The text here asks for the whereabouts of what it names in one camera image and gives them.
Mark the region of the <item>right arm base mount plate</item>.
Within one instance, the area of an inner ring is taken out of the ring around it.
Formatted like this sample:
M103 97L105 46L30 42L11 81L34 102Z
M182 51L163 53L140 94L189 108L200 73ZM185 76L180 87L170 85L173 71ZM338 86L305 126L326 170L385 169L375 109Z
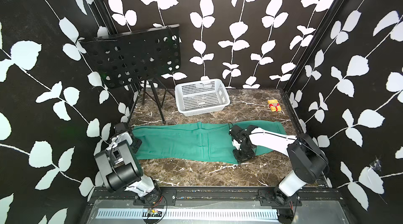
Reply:
M268 187L258 190L257 199L260 201L261 206L271 207L295 207L301 206L302 203L298 199L297 194L287 196L277 187Z

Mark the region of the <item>green long pants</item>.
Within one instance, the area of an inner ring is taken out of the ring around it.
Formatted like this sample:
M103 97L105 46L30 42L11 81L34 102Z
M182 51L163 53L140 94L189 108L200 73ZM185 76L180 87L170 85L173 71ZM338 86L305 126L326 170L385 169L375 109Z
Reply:
M229 130L238 125L245 129L255 125L264 130L284 134L286 132L279 122L243 121L235 124L191 123L177 125L144 125L136 126L132 132L142 141L136 158L151 159L184 159L201 162L223 162L238 164L234 155L232 137ZM257 154L271 152L271 149L258 147Z

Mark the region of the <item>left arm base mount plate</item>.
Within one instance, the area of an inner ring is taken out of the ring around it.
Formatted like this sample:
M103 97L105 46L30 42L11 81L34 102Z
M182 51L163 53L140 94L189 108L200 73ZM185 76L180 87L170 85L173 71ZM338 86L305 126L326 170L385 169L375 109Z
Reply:
M177 190L172 188L154 189L144 197L137 197L133 205L145 208L174 206L176 203Z

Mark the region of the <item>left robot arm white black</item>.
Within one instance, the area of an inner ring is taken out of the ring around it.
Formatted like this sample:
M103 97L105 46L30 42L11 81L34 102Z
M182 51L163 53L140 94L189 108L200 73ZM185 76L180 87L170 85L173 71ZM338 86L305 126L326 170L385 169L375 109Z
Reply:
M135 193L143 203L161 201L158 184L144 174L135 157L142 141L134 136L127 123L118 123L114 129L115 135L110 138L108 147L94 156L105 188L111 193Z

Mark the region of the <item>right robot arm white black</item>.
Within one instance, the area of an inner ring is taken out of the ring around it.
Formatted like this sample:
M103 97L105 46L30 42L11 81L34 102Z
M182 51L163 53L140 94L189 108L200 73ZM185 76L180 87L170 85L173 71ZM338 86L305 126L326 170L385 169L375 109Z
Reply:
M258 147L265 147L287 156L292 171L269 193L269 198L279 206L291 202L291 198L306 184L315 183L326 170L328 159L307 134L284 135L250 125L243 129L234 125L229 130L235 149L233 154L239 164L253 159Z

